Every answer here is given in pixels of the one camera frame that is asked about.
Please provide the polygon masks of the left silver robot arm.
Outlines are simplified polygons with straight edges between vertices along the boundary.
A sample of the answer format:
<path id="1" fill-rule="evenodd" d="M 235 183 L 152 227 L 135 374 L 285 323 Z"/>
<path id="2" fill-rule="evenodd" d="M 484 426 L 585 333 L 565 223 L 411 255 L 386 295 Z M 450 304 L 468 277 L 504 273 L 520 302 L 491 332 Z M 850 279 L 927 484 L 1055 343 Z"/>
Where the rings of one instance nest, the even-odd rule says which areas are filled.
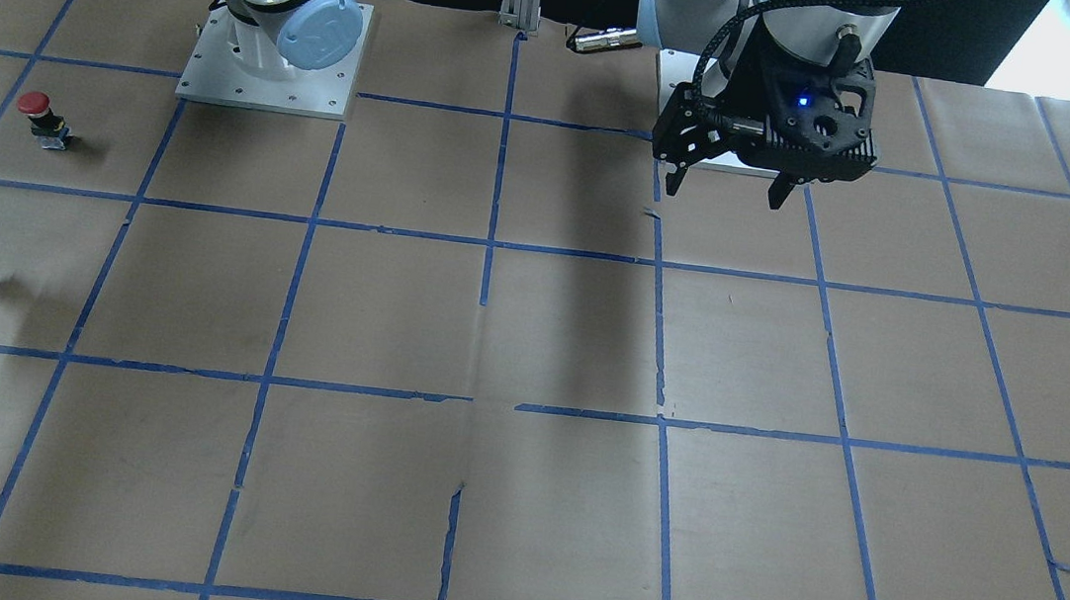
<path id="1" fill-rule="evenodd" d="M 689 53 L 664 79 L 652 154 L 674 196 L 691 166 L 732 154 L 774 172 L 768 206 L 802 184 L 860 180 L 878 161 L 871 52 L 922 0 L 639 0 L 638 39 Z"/>

